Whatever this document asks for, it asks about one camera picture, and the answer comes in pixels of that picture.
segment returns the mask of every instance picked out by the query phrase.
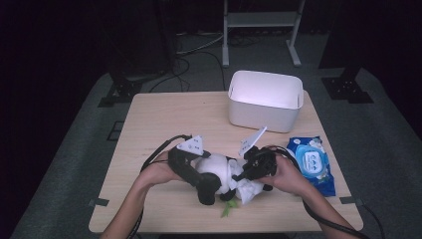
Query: white plastic bin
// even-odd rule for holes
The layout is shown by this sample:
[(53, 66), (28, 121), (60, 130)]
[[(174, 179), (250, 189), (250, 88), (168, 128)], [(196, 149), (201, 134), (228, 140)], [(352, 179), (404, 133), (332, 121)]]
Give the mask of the white plastic bin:
[(228, 94), (230, 123), (276, 132), (291, 131), (304, 104), (302, 81), (280, 74), (238, 71)]

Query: white shelf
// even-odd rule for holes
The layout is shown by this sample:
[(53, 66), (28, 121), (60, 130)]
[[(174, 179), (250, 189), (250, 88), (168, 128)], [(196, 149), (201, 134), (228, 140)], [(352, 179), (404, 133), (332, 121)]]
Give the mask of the white shelf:
[(306, 0), (300, 0), (299, 9), (296, 12), (228, 12), (228, 0), (224, 0), (224, 32), (223, 32), (223, 67), (229, 67), (229, 28), (242, 27), (293, 27), (292, 37), (286, 41), (295, 67), (302, 65), (295, 49), (295, 40), (298, 35), (302, 13)]
[(293, 27), (297, 12), (229, 13), (228, 27)]

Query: blue wet wipes pack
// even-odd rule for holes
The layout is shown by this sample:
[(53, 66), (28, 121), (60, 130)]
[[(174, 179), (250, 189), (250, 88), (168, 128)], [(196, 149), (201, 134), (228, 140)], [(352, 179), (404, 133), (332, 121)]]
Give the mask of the blue wet wipes pack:
[(323, 196), (335, 196), (334, 177), (319, 136), (291, 137), (287, 149), (293, 152), (302, 175)]

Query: hand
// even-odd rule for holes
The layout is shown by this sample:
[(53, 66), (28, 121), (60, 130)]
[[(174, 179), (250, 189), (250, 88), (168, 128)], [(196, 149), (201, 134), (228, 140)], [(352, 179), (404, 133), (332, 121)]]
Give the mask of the hand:
[(150, 164), (139, 178), (148, 182), (151, 186), (161, 183), (166, 183), (171, 180), (183, 181), (168, 165), (168, 151), (164, 151)]
[(299, 196), (312, 187), (288, 158), (276, 153), (276, 162), (276, 174), (262, 177), (258, 181)]

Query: wooden table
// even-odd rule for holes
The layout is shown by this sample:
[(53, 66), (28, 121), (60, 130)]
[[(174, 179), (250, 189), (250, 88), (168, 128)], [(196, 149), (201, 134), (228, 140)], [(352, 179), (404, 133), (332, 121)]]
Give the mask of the wooden table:
[[(256, 129), (229, 123), (227, 92), (139, 94), (133, 98), (99, 198), (107, 206), (96, 205), (90, 222), (93, 232), (103, 232), (119, 209), (144, 161), (166, 140), (179, 134), (202, 135), (204, 149), (239, 158), (240, 140)], [(342, 204), (340, 197), (350, 192), (338, 167), (317, 112), (305, 92), (294, 129), (289, 133), (266, 131), (257, 147), (268, 144), (286, 146), (293, 136), (322, 139), (334, 176), (336, 197), (328, 201), (350, 224), (360, 230), (363, 222), (354, 203)], [(183, 139), (175, 141), (168, 149)], [(154, 186), (146, 197), (139, 232), (144, 233), (239, 233), (320, 231), (304, 210), (302, 200), (279, 190), (263, 192), (249, 204), (221, 218), (225, 203), (211, 206), (198, 201), (190, 184), (171, 181)]]

